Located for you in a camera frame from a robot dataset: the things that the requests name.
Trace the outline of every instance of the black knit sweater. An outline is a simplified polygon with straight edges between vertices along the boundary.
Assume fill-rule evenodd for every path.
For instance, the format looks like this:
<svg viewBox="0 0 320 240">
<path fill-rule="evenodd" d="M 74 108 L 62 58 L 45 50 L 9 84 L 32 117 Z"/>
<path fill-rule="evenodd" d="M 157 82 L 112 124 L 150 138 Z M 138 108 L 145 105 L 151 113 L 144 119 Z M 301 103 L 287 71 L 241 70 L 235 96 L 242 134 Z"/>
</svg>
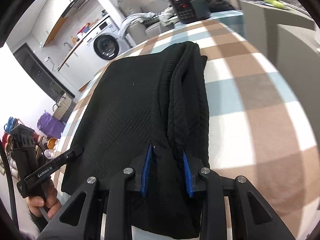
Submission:
<svg viewBox="0 0 320 240">
<path fill-rule="evenodd" d="M 175 239 L 198 237 L 201 203 L 186 192 L 182 154 L 209 167 L 206 60 L 187 41 L 110 64 L 72 141 L 84 152 L 67 165 L 62 190 L 72 194 L 89 176 L 106 190 L 111 177 L 150 142 L 148 193 L 132 197 L 132 225 Z"/>
</svg>

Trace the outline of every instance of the washing machine door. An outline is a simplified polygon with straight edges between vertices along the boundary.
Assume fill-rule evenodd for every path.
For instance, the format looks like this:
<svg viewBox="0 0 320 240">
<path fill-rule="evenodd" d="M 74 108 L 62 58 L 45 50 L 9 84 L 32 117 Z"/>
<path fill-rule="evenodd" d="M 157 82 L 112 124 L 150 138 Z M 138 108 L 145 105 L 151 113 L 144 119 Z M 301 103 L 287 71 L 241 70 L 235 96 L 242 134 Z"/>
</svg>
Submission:
<svg viewBox="0 0 320 240">
<path fill-rule="evenodd" d="M 109 34 L 99 35 L 93 43 L 94 51 L 105 60 L 112 60 L 119 54 L 117 40 Z"/>
</svg>

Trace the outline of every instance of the kitchen counter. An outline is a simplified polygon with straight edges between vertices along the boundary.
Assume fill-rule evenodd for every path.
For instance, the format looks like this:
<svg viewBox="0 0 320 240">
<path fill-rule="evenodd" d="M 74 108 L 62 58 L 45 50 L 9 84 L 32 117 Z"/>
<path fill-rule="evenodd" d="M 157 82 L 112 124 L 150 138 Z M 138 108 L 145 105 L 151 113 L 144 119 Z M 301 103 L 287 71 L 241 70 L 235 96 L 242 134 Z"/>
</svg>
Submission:
<svg viewBox="0 0 320 240">
<path fill-rule="evenodd" d="M 62 63 L 59 65 L 57 71 L 60 71 L 61 68 L 65 65 L 65 63 L 67 62 L 67 60 L 70 58 L 70 56 L 72 55 L 72 53 L 75 52 L 75 50 L 79 47 L 79 45 L 83 42 L 84 38 L 90 33 L 92 32 L 100 23 L 102 23 L 105 19 L 107 19 L 109 17 L 109 15 L 105 15 L 104 17 L 102 17 L 94 26 L 92 26 L 92 28 L 90 28 L 90 30 L 85 34 L 85 36 L 83 36 L 74 46 L 73 48 L 69 51 L 69 53 L 67 54 L 67 56 L 65 57 L 65 59 L 62 61 Z"/>
</svg>

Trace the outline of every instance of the finger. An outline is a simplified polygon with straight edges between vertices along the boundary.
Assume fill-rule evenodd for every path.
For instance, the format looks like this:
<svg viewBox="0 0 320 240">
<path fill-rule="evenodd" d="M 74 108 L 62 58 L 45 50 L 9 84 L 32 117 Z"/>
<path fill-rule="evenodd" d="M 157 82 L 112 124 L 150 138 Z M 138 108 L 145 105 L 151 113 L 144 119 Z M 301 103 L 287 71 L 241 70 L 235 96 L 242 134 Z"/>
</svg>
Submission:
<svg viewBox="0 0 320 240">
<path fill-rule="evenodd" d="M 50 208 L 50 210 L 48 211 L 48 217 L 53 218 L 53 216 L 60 210 L 60 208 L 61 208 L 61 203 L 60 203 L 60 200 L 57 199 L 57 202 L 55 203 L 55 205 L 53 205 L 52 208 Z"/>
<path fill-rule="evenodd" d="M 57 195 L 58 195 L 58 191 L 55 188 L 54 191 L 47 197 L 45 201 L 45 205 L 48 208 L 51 208 L 53 205 L 55 205 L 55 203 L 57 202 Z"/>
<path fill-rule="evenodd" d="M 33 196 L 33 197 L 27 197 L 26 199 L 28 207 L 43 207 L 44 206 L 44 200 L 42 197 L 39 196 Z"/>
<path fill-rule="evenodd" d="M 30 209 L 30 212 L 34 214 L 36 217 L 41 217 L 42 214 L 38 208 L 38 206 L 43 206 L 41 205 L 41 201 L 43 202 L 43 199 L 41 197 L 27 197 L 26 202 L 27 205 Z"/>
<path fill-rule="evenodd" d="M 47 188 L 47 192 L 48 194 L 51 194 L 54 192 L 54 184 L 53 184 L 53 181 L 51 179 L 48 180 L 47 182 L 47 185 L 46 185 L 46 188 Z"/>
</svg>

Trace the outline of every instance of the checkered tablecloth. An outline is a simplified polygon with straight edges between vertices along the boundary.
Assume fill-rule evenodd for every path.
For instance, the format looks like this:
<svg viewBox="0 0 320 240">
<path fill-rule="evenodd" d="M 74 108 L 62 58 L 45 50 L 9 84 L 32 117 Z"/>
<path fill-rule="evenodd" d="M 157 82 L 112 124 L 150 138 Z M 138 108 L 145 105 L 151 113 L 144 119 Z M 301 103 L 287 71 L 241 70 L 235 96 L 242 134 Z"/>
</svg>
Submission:
<svg viewBox="0 0 320 240">
<path fill-rule="evenodd" d="M 234 32 L 240 34 L 242 37 L 246 37 L 242 11 L 231 10 L 211 13 L 210 18 L 208 20 L 217 20 L 218 22 L 228 26 Z M 184 26 L 185 24 L 181 22 L 177 22 L 174 24 L 174 27 L 176 29 L 183 28 Z"/>
<path fill-rule="evenodd" d="M 116 59 L 160 52 L 184 41 L 196 42 L 201 54 L 208 56 L 204 77 L 210 111 L 211 169 L 225 177 L 246 176 L 292 234 L 305 239 L 319 216 L 319 152 L 296 96 L 255 47 L 224 24 L 205 20 L 162 33 Z M 70 148 L 109 64 L 83 92 L 63 132 L 59 152 Z M 52 176 L 63 202 L 67 199 L 61 192 L 64 169 Z M 228 219 L 229 239 L 230 223 Z"/>
</svg>

